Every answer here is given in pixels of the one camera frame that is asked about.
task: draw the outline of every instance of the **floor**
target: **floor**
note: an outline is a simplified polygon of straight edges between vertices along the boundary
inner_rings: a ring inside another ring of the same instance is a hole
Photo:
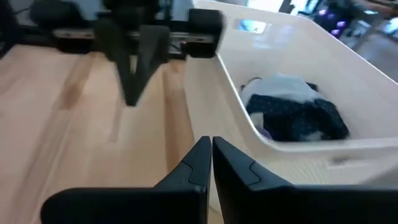
[[[398,66],[396,64],[398,43],[396,41],[385,38],[381,34],[375,34],[369,37],[358,53],[395,82],[398,82]]]
[[[42,202],[70,187],[153,186],[193,146],[184,61],[161,66],[136,108],[100,53],[15,46],[0,70],[0,223],[39,224]]]

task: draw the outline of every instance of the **light wood tabletop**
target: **light wood tabletop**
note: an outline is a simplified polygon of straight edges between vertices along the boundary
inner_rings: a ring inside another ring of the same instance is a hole
[[[152,187],[193,146],[184,61],[162,65],[135,108],[100,53],[15,46],[0,71],[0,223],[40,223],[71,187]]]

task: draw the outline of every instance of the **laundry basket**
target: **laundry basket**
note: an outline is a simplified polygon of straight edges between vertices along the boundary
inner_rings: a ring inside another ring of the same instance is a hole
[[[295,184],[398,184],[394,81],[306,18],[214,1],[194,5],[220,10],[225,17],[218,55],[187,58],[185,91],[195,140],[222,136]],[[239,30],[242,19],[264,22],[264,30]],[[244,109],[239,87],[275,72],[318,85],[337,106],[350,137],[308,143],[262,137]],[[210,205],[219,210],[214,180],[211,186]]]

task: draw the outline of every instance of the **wooden surface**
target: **wooden surface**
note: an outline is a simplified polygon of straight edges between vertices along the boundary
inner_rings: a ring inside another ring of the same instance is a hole
[[[17,46],[0,71],[0,223],[40,223],[70,187],[151,187],[193,146],[183,61],[161,66],[136,108],[99,53]]]

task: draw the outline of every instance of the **background light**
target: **background light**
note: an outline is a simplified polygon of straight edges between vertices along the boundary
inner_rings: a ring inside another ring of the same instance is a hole
[[[327,12],[326,9],[319,10],[319,15],[324,16]]]
[[[339,21],[337,22],[337,27],[343,27],[346,25],[346,21]]]
[[[331,31],[331,34],[333,34],[333,35],[338,35],[339,33],[340,33],[340,30],[338,30],[338,29]]]
[[[374,15],[374,14],[377,14],[377,12],[376,12],[376,11],[370,11],[370,10],[365,10],[365,13],[366,13],[366,14],[368,14],[368,15]]]

